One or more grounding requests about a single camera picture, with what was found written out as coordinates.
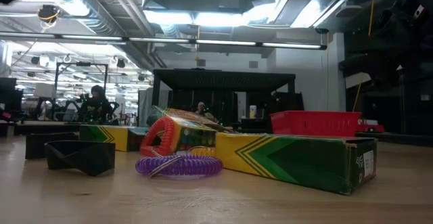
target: wooden table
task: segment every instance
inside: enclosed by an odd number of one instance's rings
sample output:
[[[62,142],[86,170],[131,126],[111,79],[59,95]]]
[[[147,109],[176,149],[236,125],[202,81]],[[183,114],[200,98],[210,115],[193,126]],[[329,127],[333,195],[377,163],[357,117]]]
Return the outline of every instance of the wooden table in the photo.
[[[348,197],[229,170],[148,179],[136,152],[105,177],[48,171],[23,141],[0,141],[0,223],[433,223],[433,148],[380,143],[377,177]]]

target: purple spiral bracelet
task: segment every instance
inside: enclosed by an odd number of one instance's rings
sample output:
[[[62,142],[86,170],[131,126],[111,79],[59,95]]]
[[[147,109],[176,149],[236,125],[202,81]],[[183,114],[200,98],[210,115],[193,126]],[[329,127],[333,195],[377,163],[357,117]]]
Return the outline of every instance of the purple spiral bracelet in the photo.
[[[135,164],[138,173],[162,175],[213,175],[223,169],[221,160],[210,156],[163,156],[143,158]]]

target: white wall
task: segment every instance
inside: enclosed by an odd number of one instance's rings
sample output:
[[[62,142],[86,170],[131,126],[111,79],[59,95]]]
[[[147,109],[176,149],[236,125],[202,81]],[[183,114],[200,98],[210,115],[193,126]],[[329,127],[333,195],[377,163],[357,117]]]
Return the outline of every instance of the white wall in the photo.
[[[338,70],[338,62],[344,59],[344,37],[333,38],[327,51],[276,49],[275,58],[269,56],[269,72],[296,75],[295,90],[302,93],[305,110],[346,110],[344,79]]]
[[[159,56],[169,68],[197,68],[196,53],[189,52],[177,55],[174,52],[161,51]],[[267,59],[262,58],[261,54],[230,53],[225,55],[225,53],[204,52],[199,53],[198,56],[200,59],[206,60],[204,69],[236,72],[267,71]],[[249,68],[250,61],[257,61],[258,68]]]

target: label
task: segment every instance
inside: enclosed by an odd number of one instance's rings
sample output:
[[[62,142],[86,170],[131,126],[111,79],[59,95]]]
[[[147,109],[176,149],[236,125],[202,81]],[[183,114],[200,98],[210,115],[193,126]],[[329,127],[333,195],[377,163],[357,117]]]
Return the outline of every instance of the label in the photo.
[[[370,150],[364,153],[364,177],[372,175],[374,172],[374,152]]]

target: red plastic bin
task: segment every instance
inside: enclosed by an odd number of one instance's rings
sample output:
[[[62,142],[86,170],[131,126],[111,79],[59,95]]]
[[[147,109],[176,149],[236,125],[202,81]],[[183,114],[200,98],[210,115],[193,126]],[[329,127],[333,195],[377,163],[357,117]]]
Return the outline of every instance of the red plastic bin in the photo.
[[[271,114],[274,134],[354,137],[360,112],[285,111]]]

